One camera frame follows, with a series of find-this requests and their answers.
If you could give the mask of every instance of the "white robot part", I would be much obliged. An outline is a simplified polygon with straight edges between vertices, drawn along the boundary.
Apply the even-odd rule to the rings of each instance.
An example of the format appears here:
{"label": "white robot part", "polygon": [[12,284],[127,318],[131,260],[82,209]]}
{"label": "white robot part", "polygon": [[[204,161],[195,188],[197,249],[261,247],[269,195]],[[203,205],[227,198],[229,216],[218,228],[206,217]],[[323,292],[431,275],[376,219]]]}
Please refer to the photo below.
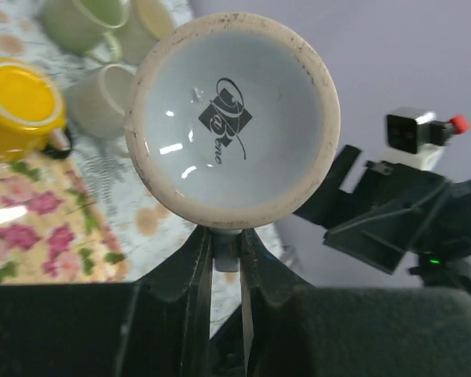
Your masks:
{"label": "white robot part", "polygon": [[414,169],[432,171],[440,161],[444,151],[445,147],[433,144],[423,145],[416,155],[388,147],[382,154],[382,161],[401,163]]}

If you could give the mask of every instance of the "floral tablecloth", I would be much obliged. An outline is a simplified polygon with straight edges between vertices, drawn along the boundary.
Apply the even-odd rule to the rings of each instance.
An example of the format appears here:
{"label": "floral tablecloth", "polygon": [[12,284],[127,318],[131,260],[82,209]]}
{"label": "floral tablecloth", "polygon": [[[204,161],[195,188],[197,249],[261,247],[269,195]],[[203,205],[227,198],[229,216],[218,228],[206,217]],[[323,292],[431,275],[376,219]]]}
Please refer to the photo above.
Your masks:
{"label": "floral tablecloth", "polygon": [[[177,25],[193,18],[188,0],[163,1]],[[64,89],[97,65],[63,53],[45,36],[35,20],[41,4],[42,0],[0,0],[0,57],[17,57],[36,64]],[[97,53],[104,53],[104,49],[97,49]],[[129,159],[115,156],[105,143],[79,132],[76,125],[70,127],[76,143],[72,159],[122,246],[129,263],[125,279],[135,280],[170,256],[195,225],[160,205],[145,189]],[[273,225],[257,232],[274,255],[283,254]],[[238,274],[214,271],[211,334],[239,303]]]}
{"label": "floral tablecloth", "polygon": [[70,160],[0,163],[0,284],[120,281],[127,270]]}

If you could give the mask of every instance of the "yellow mug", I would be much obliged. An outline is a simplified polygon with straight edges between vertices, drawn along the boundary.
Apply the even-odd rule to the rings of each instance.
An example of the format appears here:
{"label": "yellow mug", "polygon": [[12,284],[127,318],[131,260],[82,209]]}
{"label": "yellow mug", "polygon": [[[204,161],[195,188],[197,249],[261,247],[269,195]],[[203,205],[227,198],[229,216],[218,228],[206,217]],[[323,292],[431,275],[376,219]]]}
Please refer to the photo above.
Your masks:
{"label": "yellow mug", "polygon": [[0,58],[0,162],[23,159],[48,144],[70,149],[65,113],[60,91],[39,68]]}

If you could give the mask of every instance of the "light green cup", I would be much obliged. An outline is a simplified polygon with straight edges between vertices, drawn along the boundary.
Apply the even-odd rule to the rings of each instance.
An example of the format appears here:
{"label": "light green cup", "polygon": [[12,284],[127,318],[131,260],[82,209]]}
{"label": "light green cup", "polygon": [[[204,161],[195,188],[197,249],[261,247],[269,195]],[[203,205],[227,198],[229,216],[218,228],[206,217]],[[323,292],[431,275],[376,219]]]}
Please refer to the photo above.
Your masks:
{"label": "light green cup", "polygon": [[[113,31],[127,22],[122,0],[46,0],[40,22],[46,34],[62,49],[108,64],[122,59],[122,48]],[[93,49],[105,41],[110,60],[102,60]]]}

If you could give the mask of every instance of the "printed logo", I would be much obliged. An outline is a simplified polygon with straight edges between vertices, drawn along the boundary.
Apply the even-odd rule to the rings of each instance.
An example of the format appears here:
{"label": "printed logo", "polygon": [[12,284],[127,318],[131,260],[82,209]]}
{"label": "printed logo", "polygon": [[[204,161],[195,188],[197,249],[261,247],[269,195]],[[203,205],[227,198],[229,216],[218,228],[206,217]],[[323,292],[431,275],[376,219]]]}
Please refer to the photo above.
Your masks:
{"label": "printed logo", "polygon": [[214,160],[221,165],[222,147],[227,148],[232,140],[236,139],[243,150],[243,158],[246,159],[244,148],[239,133],[253,118],[244,108],[243,94],[237,85],[227,78],[217,82],[217,96],[210,101],[210,105],[200,115],[201,123],[215,135]]}

